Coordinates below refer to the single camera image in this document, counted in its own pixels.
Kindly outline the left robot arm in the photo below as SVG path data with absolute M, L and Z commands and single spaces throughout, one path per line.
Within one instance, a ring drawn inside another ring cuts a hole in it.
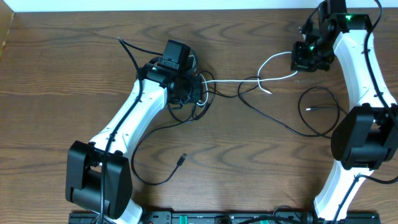
M 154 55 L 144 66 L 134 66 L 132 92 L 106 127 L 68 150 L 65 197 L 95 212 L 86 223 L 139 223 L 143 210 L 131 198 L 131 166 L 144 131 L 169 103 L 182 107 L 201 100 L 193 49 L 169 40 L 164 52 Z

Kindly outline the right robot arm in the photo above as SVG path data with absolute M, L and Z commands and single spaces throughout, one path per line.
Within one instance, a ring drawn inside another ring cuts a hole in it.
M 333 130 L 333 167 L 303 223 L 338 223 L 365 180 L 397 150 L 397 102 L 389 92 L 374 51 L 376 23 L 351 14 L 344 1 L 322 1 L 318 24 L 307 19 L 292 51 L 291 70 L 328 70 L 338 60 L 349 95 L 349 112 Z

